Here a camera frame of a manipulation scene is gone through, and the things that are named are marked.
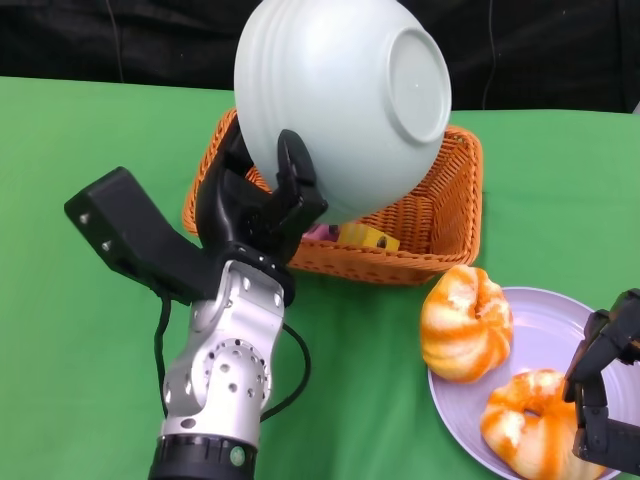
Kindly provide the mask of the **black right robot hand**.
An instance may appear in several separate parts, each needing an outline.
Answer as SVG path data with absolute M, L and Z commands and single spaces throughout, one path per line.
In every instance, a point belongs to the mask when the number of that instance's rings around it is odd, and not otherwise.
M 563 400 L 575 405 L 577 432 L 572 452 L 613 470 L 639 473 L 639 427 L 609 417 L 602 372 L 612 362 L 639 361 L 639 290 L 619 295 L 609 310 L 590 314 L 565 374 Z

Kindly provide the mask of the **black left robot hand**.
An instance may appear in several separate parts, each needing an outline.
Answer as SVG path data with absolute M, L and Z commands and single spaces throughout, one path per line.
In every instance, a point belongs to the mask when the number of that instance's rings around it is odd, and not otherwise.
M 197 188 L 195 223 L 208 256 L 238 260 L 284 285 L 290 281 L 286 265 L 328 202 L 296 132 L 282 130 L 272 152 L 276 187 L 268 193 L 247 178 L 254 162 L 233 120 Z

